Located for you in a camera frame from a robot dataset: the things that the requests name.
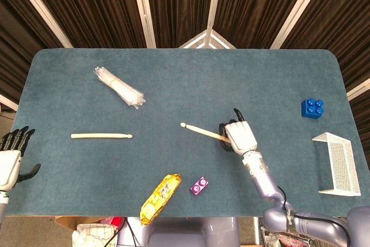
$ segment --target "blue lego brick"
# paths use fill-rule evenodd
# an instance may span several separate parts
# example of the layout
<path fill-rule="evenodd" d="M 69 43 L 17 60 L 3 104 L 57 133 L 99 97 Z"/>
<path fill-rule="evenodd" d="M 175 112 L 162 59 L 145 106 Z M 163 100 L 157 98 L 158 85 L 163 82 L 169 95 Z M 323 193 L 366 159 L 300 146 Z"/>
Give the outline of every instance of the blue lego brick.
<path fill-rule="evenodd" d="M 301 103 L 302 117 L 317 119 L 320 118 L 323 113 L 324 102 L 320 99 L 315 101 L 314 99 L 305 99 Z"/>

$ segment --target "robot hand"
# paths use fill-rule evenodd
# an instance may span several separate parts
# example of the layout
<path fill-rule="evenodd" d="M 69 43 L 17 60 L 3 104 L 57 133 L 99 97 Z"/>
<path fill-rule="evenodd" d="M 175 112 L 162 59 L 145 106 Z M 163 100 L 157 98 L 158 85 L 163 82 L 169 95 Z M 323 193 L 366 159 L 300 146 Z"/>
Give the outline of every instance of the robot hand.
<path fill-rule="evenodd" d="M 6 134 L 0 141 L 0 193 L 10 191 L 16 183 L 31 179 L 40 170 L 41 165 L 36 164 L 31 172 L 20 175 L 19 167 L 25 148 L 35 130 L 24 127 Z"/>
<path fill-rule="evenodd" d="M 250 150 L 257 149 L 257 141 L 248 123 L 237 108 L 234 108 L 238 120 L 231 119 L 228 124 L 219 125 L 219 133 L 230 139 L 230 145 L 220 141 L 221 147 L 228 152 L 235 152 L 242 156 Z"/>

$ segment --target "floor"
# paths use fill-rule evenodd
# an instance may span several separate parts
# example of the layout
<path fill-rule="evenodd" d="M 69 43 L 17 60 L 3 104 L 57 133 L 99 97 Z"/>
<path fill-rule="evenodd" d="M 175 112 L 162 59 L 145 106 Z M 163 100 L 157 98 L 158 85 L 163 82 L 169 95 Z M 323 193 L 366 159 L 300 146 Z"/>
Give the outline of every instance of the floor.
<path fill-rule="evenodd" d="M 8 133 L 15 113 L 0 114 L 0 138 Z M 52 217 L 6 217 L 0 230 L 0 247 L 71 247 L 72 231 Z M 253 218 L 239 218 L 242 244 L 254 244 Z"/>

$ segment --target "robotic arm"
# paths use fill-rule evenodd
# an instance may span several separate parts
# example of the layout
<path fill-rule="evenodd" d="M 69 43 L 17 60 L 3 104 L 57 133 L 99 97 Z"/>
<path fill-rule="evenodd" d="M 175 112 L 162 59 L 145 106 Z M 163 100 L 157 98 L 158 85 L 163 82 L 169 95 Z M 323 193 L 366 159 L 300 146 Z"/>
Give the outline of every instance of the robotic arm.
<path fill-rule="evenodd" d="M 35 130 L 24 127 L 6 134 L 0 141 L 0 228 L 3 223 L 5 208 L 9 202 L 7 192 L 26 179 L 31 179 L 40 170 L 41 165 L 36 164 L 31 172 L 20 175 L 19 167 L 25 148 Z"/>
<path fill-rule="evenodd" d="M 350 232 L 353 237 L 352 247 L 366 246 L 370 242 L 369 232 L 362 233 L 361 229 L 348 228 L 344 221 L 336 217 L 313 212 L 296 212 L 294 207 L 287 202 L 284 191 L 276 185 L 270 176 L 262 154 L 257 151 L 257 141 L 248 123 L 240 111 L 235 108 L 234 111 L 239 121 L 232 119 L 228 124 L 220 124 L 219 126 L 220 134 L 229 137 L 231 144 L 226 144 L 223 141 L 220 143 L 224 150 L 243 156 L 243 164 L 261 198 L 274 203 L 275 206 L 264 213 L 266 225 L 271 230 L 304 234 L 340 247 L 350 246 Z M 362 215 L 361 224 L 358 223 L 358 215 Z M 350 216 L 353 223 L 370 230 L 369 206 L 352 209 L 348 215 L 349 223 Z"/>

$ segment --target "white wire basket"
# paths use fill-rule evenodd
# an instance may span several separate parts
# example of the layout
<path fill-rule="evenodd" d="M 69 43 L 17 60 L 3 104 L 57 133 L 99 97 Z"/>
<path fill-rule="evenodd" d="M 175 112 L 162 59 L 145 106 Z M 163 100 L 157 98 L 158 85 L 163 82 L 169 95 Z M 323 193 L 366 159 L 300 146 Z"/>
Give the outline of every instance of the white wire basket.
<path fill-rule="evenodd" d="M 328 143 L 331 175 L 334 185 L 333 189 L 319 190 L 319 193 L 360 196 L 361 192 L 353 160 L 351 141 L 329 132 L 314 137 L 312 140 Z"/>

